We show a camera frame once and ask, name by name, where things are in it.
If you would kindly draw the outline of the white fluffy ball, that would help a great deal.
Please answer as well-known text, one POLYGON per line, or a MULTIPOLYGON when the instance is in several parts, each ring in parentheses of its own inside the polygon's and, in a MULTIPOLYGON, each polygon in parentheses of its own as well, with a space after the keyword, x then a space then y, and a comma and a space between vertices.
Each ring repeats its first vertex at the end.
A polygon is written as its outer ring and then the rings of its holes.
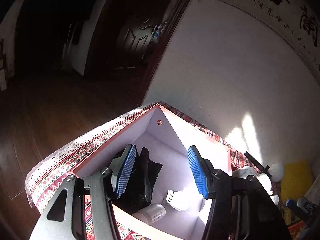
POLYGON ((274 183, 280 182, 285 176, 285 167, 282 163, 273 163, 268 170, 271 181, 274 183))

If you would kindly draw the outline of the white LED light bulb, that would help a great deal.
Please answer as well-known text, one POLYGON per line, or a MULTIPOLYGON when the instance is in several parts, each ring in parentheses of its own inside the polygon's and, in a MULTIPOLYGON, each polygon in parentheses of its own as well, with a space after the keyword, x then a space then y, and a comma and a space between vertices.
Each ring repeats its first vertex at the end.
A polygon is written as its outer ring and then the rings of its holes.
POLYGON ((186 212, 192 208, 193 195, 190 190, 186 189, 183 191, 168 190, 163 202, 179 212, 186 212))

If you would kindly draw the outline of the calligraphy wall scroll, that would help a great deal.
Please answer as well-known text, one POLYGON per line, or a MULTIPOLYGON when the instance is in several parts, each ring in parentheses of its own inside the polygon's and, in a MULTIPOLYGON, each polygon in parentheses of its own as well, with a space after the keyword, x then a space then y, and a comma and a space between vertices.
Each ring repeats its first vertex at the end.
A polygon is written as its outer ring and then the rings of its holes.
POLYGON ((257 18, 279 34, 319 80, 319 17, 304 0, 218 0, 257 18))

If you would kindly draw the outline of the yellow fluffy cushion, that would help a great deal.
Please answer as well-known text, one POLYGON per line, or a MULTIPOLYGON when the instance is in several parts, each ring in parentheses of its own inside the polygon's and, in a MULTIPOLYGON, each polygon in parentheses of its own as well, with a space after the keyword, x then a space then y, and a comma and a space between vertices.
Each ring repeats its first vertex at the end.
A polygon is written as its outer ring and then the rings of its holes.
POLYGON ((304 159, 295 163, 285 164, 284 178, 280 182, 281 200, 289 199, 297 201, 303 197, 314 182, 310 161, 304 159))

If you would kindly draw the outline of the patterned red tablecloth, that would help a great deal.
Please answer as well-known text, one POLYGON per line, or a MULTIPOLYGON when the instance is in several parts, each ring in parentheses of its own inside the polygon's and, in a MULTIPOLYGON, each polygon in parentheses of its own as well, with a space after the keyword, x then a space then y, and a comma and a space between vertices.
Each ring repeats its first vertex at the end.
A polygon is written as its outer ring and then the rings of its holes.
MULTIPOLYGON (((210 200, 211 206, 201 239, 290 239, 279 209, 259 179, 253 175, 246 178, 232 175, 232 160, 240 159, 241 155, 221 137, 190 117, 182 116, 174 107, 163 102, 158 104, 230 151, 230 174, 215 168, 209 160, 213 166, 215 198, 203 198, 210 200)), ((29 202, 41 214, 30 237, 125 239, 114 214, 117 206, 112 204, 112 198, 117 197, 111 184, 111 162, 121 156, 125 148, 115 154, 107 167, 80 178, 73 171, 89 151, 81 150, 77 139, 38 163, 27 175, 25 190, 29 202)))

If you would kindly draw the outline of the dark wooden door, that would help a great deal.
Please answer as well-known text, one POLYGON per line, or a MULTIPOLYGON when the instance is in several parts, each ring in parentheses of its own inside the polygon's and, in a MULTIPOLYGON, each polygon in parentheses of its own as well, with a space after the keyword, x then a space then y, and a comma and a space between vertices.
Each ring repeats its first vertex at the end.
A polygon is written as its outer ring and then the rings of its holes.
POLYGON ((121 29, 117 39, 118 68, 135 68, 143 61, 151 42, 157 18, 133 17, 121 29))

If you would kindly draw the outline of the black cloth item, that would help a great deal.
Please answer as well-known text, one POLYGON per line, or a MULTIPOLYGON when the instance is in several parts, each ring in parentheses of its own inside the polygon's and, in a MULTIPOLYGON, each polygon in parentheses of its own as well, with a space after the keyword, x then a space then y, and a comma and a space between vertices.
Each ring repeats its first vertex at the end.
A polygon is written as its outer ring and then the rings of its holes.
POLYGON ((143 147, 140 154, 136 153, 135 164, 125 192, 120 198, 112 198, 112 204, 130 215, 149 206, 162 167, 162 164, 149 159, 149 150, 143 147))

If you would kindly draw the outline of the black metal rod tool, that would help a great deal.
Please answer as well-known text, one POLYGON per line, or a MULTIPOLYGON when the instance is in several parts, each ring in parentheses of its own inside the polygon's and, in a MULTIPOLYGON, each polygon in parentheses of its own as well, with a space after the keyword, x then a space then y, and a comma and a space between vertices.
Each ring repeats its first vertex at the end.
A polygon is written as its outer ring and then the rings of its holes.
POLYGON ((244 155, 258 168, 258 170, 261 173, 266 174, 269 178, 272 177, 272 175, 269 173, 270 167, 266 165, 265 167, 261 165, 249 152, 245 151, 244 155))

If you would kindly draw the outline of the white and red storage box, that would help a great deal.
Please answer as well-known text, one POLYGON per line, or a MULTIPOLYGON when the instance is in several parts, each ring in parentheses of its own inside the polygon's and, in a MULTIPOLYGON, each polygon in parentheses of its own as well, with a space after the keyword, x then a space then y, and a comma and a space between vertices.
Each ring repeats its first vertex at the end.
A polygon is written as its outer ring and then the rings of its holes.
POLYGON ((163 202, 169 190, 182 191, 184 212, 166 208, 166 215, 152 225, 145 224, 118 207, 114 208, 119 231, 125 239, 201 239, 211 201, 199 194, 187 159, 190 146, 215 168, 231 173, 227 146, 187 123, 160 104, 147 105, 119 116, 77 139, 81 150, 89 154, 74 173, 82 178, 107 167, 115 154, 128 144, 137 150, 147 148, 150 159, 162 164, 153 189, 152 202, 163 202))

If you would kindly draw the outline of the white medicine bottle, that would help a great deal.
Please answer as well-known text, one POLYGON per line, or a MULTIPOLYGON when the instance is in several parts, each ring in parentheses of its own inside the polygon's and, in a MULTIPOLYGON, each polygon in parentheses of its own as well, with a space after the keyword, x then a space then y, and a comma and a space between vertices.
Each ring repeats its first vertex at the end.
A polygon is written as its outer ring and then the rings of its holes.
POLYGON ((148 225, 156 223, 165 215, 166 209, 162 204, 152 204, 132 214, 133 217, 148 225))

